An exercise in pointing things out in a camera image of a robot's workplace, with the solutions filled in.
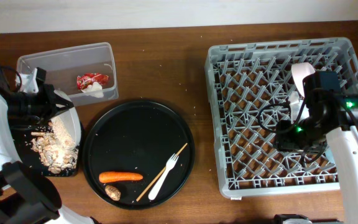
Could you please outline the grey plate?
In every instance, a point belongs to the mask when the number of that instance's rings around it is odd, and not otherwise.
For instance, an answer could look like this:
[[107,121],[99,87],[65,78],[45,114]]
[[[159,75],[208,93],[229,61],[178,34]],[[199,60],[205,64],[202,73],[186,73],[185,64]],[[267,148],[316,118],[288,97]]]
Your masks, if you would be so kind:
[[75,107],[51,119],[57,143],[65,150],[74,150],[81,141],[81,125]]

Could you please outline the red snack wrapper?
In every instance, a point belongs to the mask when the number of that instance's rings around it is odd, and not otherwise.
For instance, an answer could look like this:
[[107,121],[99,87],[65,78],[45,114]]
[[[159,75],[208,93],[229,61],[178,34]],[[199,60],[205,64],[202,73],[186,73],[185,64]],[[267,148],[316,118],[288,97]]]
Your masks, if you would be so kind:
[[105,85],[109,81],[108,75],[103,75],[101,73],[86,73],[82,76],[77,76],[76,85],[77,89],[84,90],[89,85],[94,83],[99,83],[100,85]]

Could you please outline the pile of food scraps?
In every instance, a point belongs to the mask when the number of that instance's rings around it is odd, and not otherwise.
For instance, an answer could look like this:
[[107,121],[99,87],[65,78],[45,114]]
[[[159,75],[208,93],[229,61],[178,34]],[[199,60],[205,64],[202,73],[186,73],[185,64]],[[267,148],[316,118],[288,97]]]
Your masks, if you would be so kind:
[[52,122],[46,128],[31,132],[31,149],[38,152],[41,164],[52,174],[63,174],[77,168],[78,147],[74,150],[63,149],[55,139]]

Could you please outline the white napkin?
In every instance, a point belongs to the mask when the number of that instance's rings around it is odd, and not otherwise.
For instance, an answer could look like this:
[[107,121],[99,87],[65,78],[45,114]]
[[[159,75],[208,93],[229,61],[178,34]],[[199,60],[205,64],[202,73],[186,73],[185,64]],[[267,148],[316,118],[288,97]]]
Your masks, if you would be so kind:
[[85,89],[81,90],[85,95],[95,98],[102,98],[104,96],[103,88],[98,82],[88,85]]

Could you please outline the pink bowl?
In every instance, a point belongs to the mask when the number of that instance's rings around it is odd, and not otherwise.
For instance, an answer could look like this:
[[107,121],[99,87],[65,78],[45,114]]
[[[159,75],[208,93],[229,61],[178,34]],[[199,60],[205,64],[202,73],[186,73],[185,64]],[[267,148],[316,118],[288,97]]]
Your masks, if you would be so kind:
[[296,90],[289,94],[288,100],[290,102],[290,116],[291,124],[293,124],[300,114],[300,120],[307,118],[310,114],[308,108],[304,107],[301,110],[301,105],[305,100],[305,91],[303,87],[303,79],[315,73],[315,69],[308,62],[297,63],[291,66],[292,79],[294,81]]

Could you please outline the blue plastic cup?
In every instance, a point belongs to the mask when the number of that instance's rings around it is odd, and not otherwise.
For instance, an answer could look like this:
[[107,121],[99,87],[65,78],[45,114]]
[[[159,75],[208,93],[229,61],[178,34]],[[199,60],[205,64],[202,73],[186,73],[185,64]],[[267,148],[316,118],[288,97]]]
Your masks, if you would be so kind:
[[326,148],[324,154],[325,154],[325,157],[327,158],[327,160],[328,160],[330,163],[335,164],[333,152],[332,152],[332,150],[331,150],[330,147],[327,147],[327,148]]

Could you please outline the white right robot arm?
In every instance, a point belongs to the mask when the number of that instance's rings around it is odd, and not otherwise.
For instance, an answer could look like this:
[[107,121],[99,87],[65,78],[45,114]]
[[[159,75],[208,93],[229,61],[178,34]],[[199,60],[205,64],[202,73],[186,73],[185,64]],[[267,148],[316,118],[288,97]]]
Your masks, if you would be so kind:
[[328,91],[297,93],[283,104],[291,118],[275,128],[275,147],[298,152],[301,164],[313,163],[330,150],[336,165],[345,208],[345,222],[358,223],[358,95]]

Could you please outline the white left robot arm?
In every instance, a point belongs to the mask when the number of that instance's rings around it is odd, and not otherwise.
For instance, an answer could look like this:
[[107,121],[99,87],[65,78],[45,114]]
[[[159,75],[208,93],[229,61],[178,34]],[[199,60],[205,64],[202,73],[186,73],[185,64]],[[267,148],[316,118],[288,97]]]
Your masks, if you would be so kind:
[[82,126],[69,97],[46,83],[46,71],[0,65],[0,223],[94,223],[62,204],[48,175],[77,172]]

